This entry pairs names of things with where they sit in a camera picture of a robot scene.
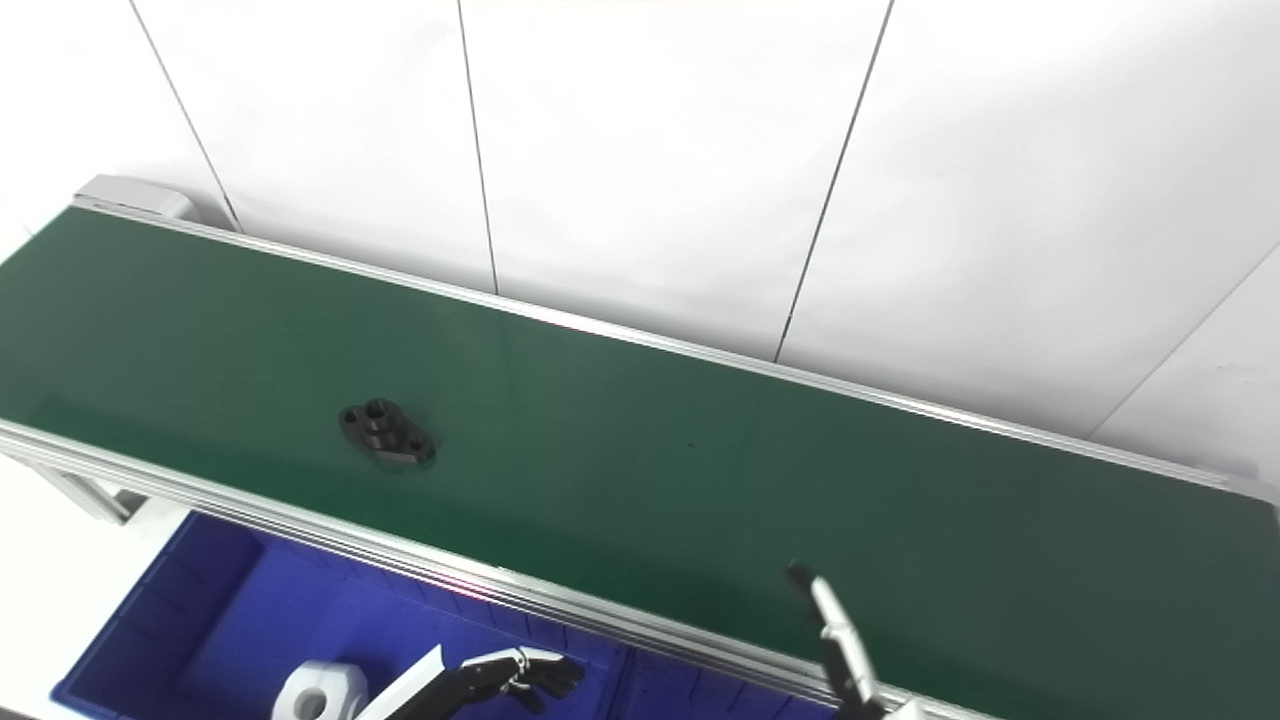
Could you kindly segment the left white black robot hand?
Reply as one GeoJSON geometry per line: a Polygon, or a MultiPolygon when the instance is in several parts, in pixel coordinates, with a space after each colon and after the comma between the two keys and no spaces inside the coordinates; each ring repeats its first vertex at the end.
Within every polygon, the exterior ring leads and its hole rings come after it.
{"type": "Polygon", "coordinates": [[[453,719],[461,710],[506,697],[532,716],[548,700],[567,698],[586,676],[582,665],[549,650],[516,646],[444,664],[430,650],[356,715],[357,719],[453,719]]]}

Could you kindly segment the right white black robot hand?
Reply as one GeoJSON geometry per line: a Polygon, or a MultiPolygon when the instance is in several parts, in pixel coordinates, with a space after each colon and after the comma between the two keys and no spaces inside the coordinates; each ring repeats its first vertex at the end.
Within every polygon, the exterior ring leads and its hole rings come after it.
{"type": "Polygon", "coordinates": [[[890,707],[852,619],[832,585],[812,568],[796,560],[786,566],[788,579],[808,597],[819,624],[822,665],[828,685],[838,700],[838,719],[924,719],[922,702],[911,697],[890,707]]]}

